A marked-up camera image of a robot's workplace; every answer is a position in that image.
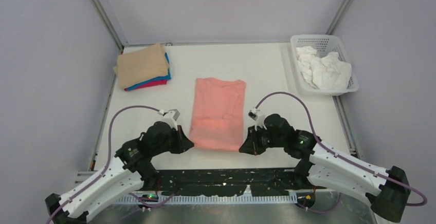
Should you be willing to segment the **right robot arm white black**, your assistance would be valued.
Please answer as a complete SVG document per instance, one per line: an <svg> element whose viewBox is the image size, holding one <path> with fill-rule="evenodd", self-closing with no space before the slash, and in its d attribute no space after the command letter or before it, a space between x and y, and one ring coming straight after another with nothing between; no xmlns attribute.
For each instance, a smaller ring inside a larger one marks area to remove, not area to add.
<svg viewBox="0 0 436 224"><path fill-rule="evenodd" d="M249 116L255 125L248 128L241 153L260 155L268 148L282 148L299 162L293 175L300 188L310 184L335 190L366 204L381 218L399 223L411 191L404 170L367 164L347 155L305 130L294 129L279 114Z"/></svg>

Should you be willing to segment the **salmon pink t shirt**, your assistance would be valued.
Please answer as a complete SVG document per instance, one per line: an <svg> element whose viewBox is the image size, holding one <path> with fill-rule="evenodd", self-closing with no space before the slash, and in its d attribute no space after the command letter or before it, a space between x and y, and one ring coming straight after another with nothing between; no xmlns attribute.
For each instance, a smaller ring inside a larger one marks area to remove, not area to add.
<svg viewBox="0 0 436 224"><path fill-rule="evenodd" d="M198 78L189 139L203 150L239 150L243 143L246 83Z"/></svg>

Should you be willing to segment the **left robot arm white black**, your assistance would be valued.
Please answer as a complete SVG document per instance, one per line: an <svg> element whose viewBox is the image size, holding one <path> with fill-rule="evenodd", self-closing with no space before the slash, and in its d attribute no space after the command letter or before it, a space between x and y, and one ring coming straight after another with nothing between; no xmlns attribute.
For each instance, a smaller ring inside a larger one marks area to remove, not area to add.
<svg viewBox="0 0 436 224"><path fill-rule="evenodd" d="M125 142L102 169L64 194L45 199L48 223L88 223L118 198L144 188L157 186L158 171L153 157L162 153L181 154L194 144L180 125L155 122L138 138Z"/></svg>

